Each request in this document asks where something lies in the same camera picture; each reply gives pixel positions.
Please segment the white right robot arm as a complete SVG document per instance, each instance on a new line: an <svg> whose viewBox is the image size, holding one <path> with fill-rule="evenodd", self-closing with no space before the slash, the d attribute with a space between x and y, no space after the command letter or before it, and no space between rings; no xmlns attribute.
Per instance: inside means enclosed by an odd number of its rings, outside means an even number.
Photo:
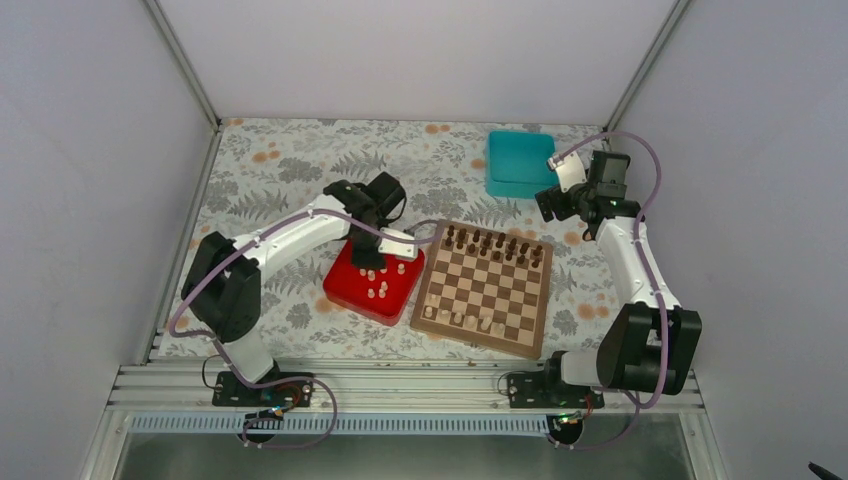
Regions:
<svg viewBox="0 0 848 480"><path fill-rule="evenodd" d="M559 184L536 194L546 221L579 216L603 254L621 307L595 351L557 351L535 372L507 375L513 409L586 408L600 391L648 394L648 407L685 386L701 332L653 257L642 204L626 197L630 158L596 150L588 166L575 153L548 167Z"/></svg>

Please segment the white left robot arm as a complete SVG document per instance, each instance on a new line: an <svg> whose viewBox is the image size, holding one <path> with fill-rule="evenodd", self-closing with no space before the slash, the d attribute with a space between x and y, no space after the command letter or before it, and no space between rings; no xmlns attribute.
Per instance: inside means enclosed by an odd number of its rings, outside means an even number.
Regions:
<svg viewBox="0 0 848 480"><path fill-rule="evenodd" d="M391 229L393 211L405 207L406 192L386 172L367 184L339 180L298 212L252 233L220 232L200 242L182 287L176 316L190 311L204 323L199 335L212 339L229 369L210 384L216 406L306 406L309 373L284 373L264 344L257 324L264 281L305 254L341 241L346 265L377 272L390 257L414 259L418 244Z"/></svg>

